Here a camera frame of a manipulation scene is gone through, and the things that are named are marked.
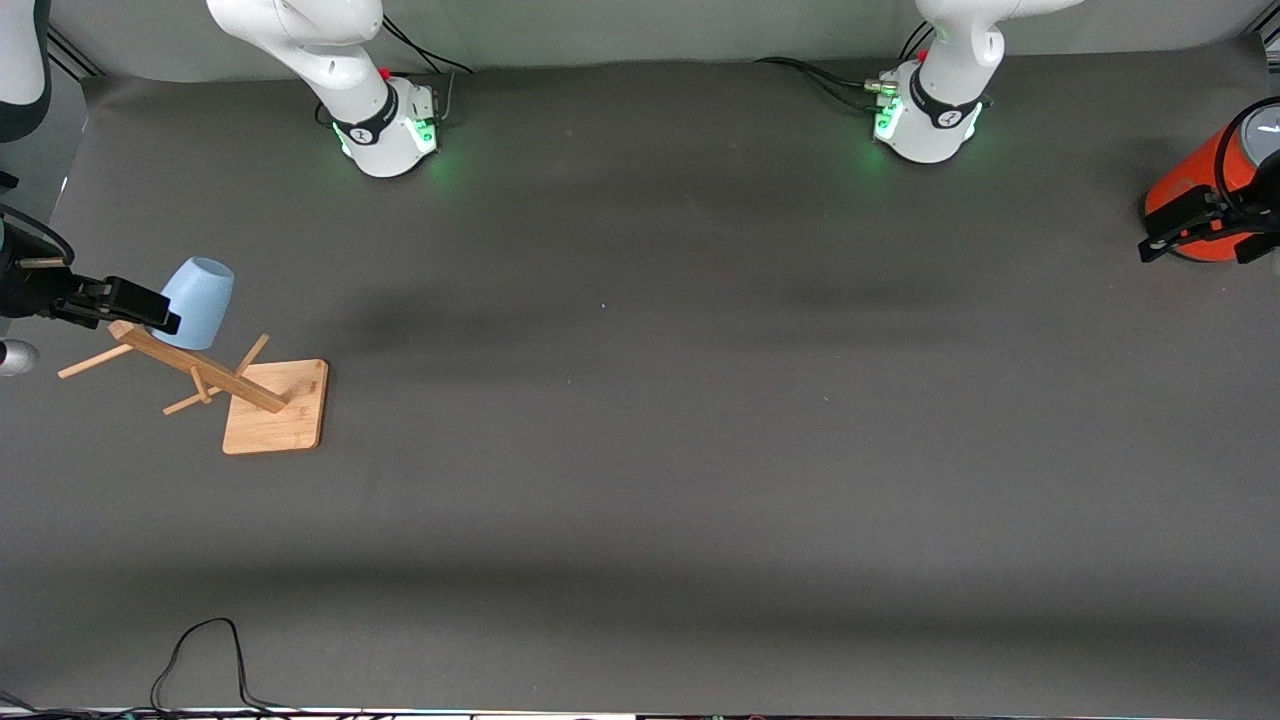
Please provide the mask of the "orange can with grey lid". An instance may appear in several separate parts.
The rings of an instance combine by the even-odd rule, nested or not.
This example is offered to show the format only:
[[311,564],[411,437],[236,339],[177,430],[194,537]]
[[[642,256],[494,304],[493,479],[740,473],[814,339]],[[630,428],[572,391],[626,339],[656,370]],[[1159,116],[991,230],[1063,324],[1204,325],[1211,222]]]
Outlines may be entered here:
[[[1210,186],[1236,191],[1248,184],[1280,184],[1280,96],[1266,97],[1239,111],[1213,137],[1162,177],[1144,204],[1210,204]],[[1247,234],[1220,240],[1236,263],[1236,242]]]

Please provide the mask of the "light blue cup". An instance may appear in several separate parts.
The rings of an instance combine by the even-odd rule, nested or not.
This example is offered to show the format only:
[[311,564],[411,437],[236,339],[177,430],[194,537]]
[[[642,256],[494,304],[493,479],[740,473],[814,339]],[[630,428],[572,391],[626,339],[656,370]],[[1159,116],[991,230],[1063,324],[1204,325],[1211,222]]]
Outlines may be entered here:
[[236,284],[236,273],[211,258],[189,258],[161,291],[170,300],[169,310],[180,320],[175,331],[152,328],[159,340],[186,350],[212,347],[225,319]]

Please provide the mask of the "dark grey table cloth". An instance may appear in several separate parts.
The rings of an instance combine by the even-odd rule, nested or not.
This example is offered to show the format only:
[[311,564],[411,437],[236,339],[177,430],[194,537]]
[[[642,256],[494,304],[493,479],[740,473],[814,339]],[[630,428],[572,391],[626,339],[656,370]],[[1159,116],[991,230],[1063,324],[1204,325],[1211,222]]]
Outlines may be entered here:
[[0,382],[0,688],[142,705],[207,618],[293,706],[1280,717],[1280,277],[1137,201],[1260,42],[1012,56],[948,163],[758,64],[484,70],[358,173],[296,81],[87,87],[87,274],[230,266],[215,355],[323,442],[58,322]]

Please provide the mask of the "aluminium frame rail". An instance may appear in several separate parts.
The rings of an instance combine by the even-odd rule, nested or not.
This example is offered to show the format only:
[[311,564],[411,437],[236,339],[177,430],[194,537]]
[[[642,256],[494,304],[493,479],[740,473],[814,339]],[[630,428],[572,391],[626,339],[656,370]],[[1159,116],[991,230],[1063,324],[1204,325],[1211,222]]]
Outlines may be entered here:
[[104,69],[73,44],[61,31],[49,26],[46,31],[46,56],[64,74],[81,82],[104,77]]

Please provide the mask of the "wooden cup rack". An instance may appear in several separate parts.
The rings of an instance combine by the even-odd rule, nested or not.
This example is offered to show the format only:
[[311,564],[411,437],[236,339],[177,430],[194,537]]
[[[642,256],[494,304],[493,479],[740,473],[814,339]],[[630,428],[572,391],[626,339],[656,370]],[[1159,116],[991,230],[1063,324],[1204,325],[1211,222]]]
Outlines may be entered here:
[[270,334],[262,333],[239,363],[228,368],[205,354],[179,348],[142,325],[118,320],[109,327],[115,346],[58,372],[69,379],[128,354],[141,354],[192,380],[195,393],[164,407],[172,416],[219,395],[230,397],[221,441],[225,455],[310,451],[323,439],[330,365],[323,359],[260,363]]

